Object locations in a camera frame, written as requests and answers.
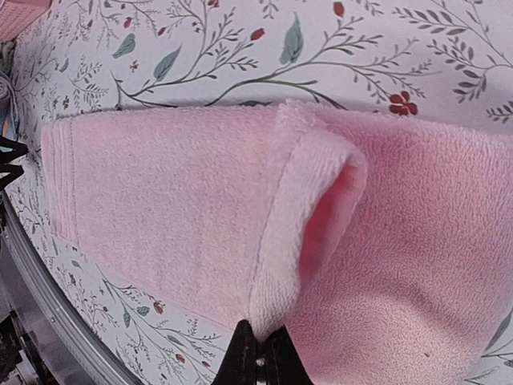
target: floral tablecloth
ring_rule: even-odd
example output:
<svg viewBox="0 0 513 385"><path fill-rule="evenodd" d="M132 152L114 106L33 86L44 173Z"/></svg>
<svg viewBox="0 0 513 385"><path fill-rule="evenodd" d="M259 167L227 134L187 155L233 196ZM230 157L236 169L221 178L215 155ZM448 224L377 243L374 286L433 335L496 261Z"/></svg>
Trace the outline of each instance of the floral tablecloth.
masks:
<svg viewBox="0 0 513 385"><path fill-rule="evenodd" d="M13 79L31 154L8 193L67 297L144 383L209 384L229 331L49 234L42 124L293 97L511 134L512 14L501 0L54 0L17 41ZM466 383L513 383L510 319Z"/></svg>

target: pink cloth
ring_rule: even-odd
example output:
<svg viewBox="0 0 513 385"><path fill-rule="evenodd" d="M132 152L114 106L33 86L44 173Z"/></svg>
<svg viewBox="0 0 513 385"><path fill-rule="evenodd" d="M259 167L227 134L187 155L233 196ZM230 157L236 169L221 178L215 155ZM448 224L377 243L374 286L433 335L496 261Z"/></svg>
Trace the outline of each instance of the pink cloth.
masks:
<svg viewBox="0 0 513 385"><path fill-rule="evenodd" d="M449 385L511 308L513 139L312 104L112 112L42 138L53 231L316 385Z"/></svg>

